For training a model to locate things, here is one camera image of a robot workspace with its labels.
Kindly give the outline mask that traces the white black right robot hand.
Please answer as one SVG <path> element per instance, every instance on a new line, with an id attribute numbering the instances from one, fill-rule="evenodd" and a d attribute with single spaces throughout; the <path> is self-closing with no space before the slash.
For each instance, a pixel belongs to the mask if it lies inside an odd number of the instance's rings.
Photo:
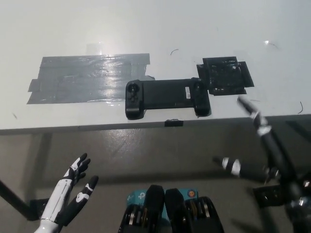
<path id="1" fill-rule="evenodd" d="M 266 117 L 247 99 L 239 96 L 237 102 L 248 113 L 267 154 L 268 164 L 260 166 L 239 159 L 215 156 L 213 162 L 228 173 L 263 184 L 277 180 L 278 185 L 253 189 L 260 208 L 288 205 L 311 206 L 311 175 L 298 177 L 292 161 Z"/>

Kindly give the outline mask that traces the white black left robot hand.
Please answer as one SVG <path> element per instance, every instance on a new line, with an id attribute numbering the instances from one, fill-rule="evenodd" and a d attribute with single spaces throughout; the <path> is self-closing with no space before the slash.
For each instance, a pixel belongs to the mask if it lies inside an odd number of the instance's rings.
<path id="1" fill-rule="evenodd" d="M 40 218 L 35 233 L 59 233 L 80 213 L 93 193 L 99 177 L 93 176 L 77 196 L 69 201 L 74 186 L 86 176 L 90 159 L 87 153 L 78 157 L 56 184 Z"/>

